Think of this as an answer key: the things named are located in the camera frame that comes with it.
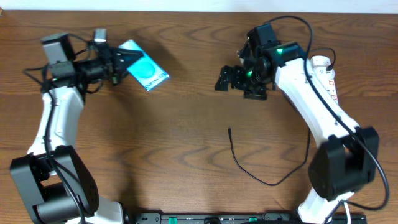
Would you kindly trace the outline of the blue screen Galaxy smartphone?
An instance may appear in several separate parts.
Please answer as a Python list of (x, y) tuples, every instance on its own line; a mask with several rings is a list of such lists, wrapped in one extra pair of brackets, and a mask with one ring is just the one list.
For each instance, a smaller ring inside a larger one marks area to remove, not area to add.
[(137, 50), (143, 57), (127, 68), (127, 71), (144, 87), (153, 90), (169, 78), (169, 74), (160, 67), (134, 40), (128, 40), (119, 46), (126, 50)]

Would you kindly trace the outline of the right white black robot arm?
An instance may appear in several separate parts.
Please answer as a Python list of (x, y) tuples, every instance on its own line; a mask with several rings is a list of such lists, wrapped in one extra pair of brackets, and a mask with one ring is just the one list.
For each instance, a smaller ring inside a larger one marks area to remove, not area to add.
[(340, 206), (374, 180), (379, 135), (362, 128), (338, 103), (334, 63), (312, 56), (297, 42), (282, 43), (270, 23), (247, 34), (236, 66), (224, 66), (215, 90), (241, 90), (245, 98), (265, 100), (278, 88), (306, 122), (317, 145), (308, 176), (312, 188), (296, 211), (302, 223), (326, 223)]

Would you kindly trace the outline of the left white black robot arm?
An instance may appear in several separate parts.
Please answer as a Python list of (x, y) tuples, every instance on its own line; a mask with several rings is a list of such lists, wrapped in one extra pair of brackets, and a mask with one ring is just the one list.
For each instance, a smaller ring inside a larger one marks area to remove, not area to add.
[(133, 223), (121, 203), (99, 194), (75, 143), (90, 85), (121, 83), (144, 54), (110, 46), (106, 30), (96, 29), (85, 49), (95, 56), (78, 60), (70, 37), (58, 33), (41, 40), (48, 60), (40, 68), (43, 113), (27, 154), (11, 161), (11, 177), (34, 223)]

